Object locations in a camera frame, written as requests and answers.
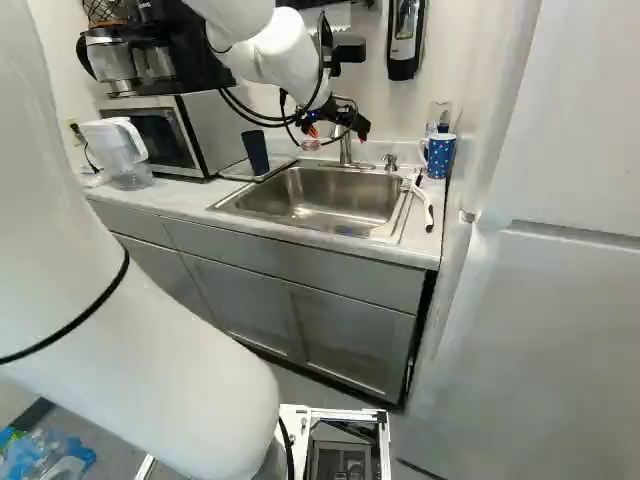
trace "white refrigerator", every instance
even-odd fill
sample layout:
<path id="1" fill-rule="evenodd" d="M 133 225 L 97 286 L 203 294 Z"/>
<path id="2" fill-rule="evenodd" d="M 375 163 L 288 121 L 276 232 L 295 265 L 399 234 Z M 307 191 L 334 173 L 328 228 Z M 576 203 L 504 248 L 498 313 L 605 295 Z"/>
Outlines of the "white refrigerator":
<path id="1" fill-rule="evenodd" d="M 640 2 L 485 6 L 398 451 L 450 480 L 636 480 Z"/>

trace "faucet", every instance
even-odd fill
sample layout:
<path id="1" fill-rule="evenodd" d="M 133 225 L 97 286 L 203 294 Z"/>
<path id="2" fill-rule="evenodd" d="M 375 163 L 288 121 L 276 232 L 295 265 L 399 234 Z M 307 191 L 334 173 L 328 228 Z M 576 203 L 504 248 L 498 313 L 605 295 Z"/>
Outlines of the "faucet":
<path id="1" fill-rule="evenodd" d="M 387 162 L 384 166 L 384 171 L 387 173 L 393 173 L 398 171 L 398 156 L 393 153 L 385 153 L 382 157 L 383 162 Z"/>
<path id="2" fill-rule="evenodd" d="M 351 153 L 351 130 L 347 130 L 345 133 L 346 127 L 342 125 L 336 125 L 333 129 L 333 138 L 338 138 L 342 136 L 340 139 L 340 166 L 349 167 L 353 164 L 353 155 Z"/>
<path id="3" fill-rule="evenodd" d="M 351 153 L 351 129 L 342 125 L 336 125 L 333 129 L 333 138 L 340 138 L 340 166 L 355 168 L 358 170 L 375 170 L 376 166 L 370 163 L 354 162 Z"/>

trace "blue polka dot mug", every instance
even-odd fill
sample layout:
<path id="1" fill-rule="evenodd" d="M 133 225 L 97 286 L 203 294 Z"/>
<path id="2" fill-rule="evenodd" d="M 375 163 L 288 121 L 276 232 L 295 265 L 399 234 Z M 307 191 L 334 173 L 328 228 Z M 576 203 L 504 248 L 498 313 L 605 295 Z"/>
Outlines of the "blue polka dot mug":
<path id="1" fill-rule="evenodd" d="M 420 142 L 424 150 L 429 178 L 447 178 L 456 151 L 456 135 L 453 133 L 433 133 L 428 140 Z"/>

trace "stainless steel sink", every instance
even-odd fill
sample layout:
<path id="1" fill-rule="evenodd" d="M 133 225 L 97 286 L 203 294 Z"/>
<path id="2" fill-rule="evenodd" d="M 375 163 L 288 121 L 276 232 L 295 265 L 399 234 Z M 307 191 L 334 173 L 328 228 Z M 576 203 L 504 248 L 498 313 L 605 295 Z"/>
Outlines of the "stainless steel sink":
<path id="1" fill-rule="evenodd" d="M 208 210 L 397 243 L 410 206 L 401 186 L 402 177 L 382 169 L 365 172 L 299 160 Z"/>

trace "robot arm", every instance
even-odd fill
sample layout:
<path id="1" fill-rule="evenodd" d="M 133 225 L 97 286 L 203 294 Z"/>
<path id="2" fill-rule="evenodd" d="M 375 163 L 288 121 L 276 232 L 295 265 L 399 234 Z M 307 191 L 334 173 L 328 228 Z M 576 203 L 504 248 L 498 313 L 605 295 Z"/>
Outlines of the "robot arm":
<path id="1" fill-rule="evenodd" d="M 330 70 L 325 68 L 325 60 L 320 58 L 298 11 L 274 8 L 273 0 L 183 1 L 207 20 L 209 43 L 235 76 L 276 85 L 298 106 L 308 106 L 313 113 L 296 122 L 305 133 L 313 122 L 322 119 L 355 130 L 362 141 L 367 139 L 371 123 L 350 106 L 346 111 L 341 109 L 332 96 L 329 76 L 339 74 L 339 62 L 332 62 Z M 326 26 L 325 38 L 331 37 L 328 43 L 333 47 L 333 35 Z M 320 79 L 319 62 L 323 62 Z"/>
<path id="2" fill-rule="evenodd" d="M 297 12 L 185 1 L 236 72 L 308 102 L 319 58 Z M 7 2 L 2 20 L 0 373 L 191 478 L 252 478 L 278 424 L 272 373 L 129 261 L 68 168 L 27 2 Z"/>

